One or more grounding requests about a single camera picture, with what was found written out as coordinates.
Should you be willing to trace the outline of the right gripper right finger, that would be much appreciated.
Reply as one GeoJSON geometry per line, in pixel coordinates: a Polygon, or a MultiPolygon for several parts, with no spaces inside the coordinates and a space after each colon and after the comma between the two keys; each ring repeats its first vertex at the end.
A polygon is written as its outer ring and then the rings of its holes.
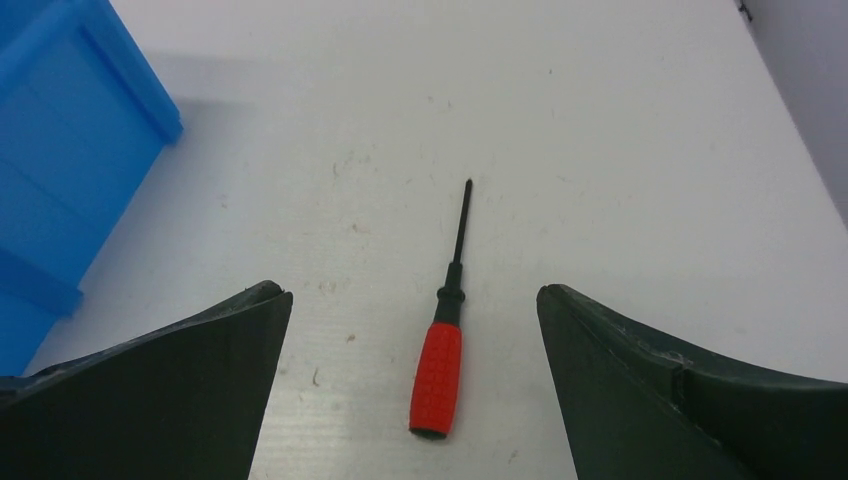
{"type": "Polygon", "coordinates": [[[704,349],[561,284],[537,314],[581,479],[843,479],[847,387],[704,349]]]}

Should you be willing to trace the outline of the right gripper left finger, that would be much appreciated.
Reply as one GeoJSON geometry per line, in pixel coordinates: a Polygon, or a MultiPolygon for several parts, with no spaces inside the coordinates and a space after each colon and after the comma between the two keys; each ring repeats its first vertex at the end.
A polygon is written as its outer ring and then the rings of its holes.
{"type": "Polygon", "coordinates": [[[116,346],[1,380],[5,479],[245,479],[293,296],[265,280],[116,346]]]}

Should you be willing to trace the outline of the red handled screwdriver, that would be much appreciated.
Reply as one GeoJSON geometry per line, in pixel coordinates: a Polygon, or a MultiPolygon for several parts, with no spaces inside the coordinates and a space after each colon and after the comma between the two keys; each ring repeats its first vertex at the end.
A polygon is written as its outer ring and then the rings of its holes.
{"type": "Polygon", "coordinates": [[[460,328],[465,293],[462,252],[473,181],[465,182],[454,254],[420,352],[410,400],[409,431],[420,438],[444,440],[451,432],[459,398],[462,361],[460,328]]]}

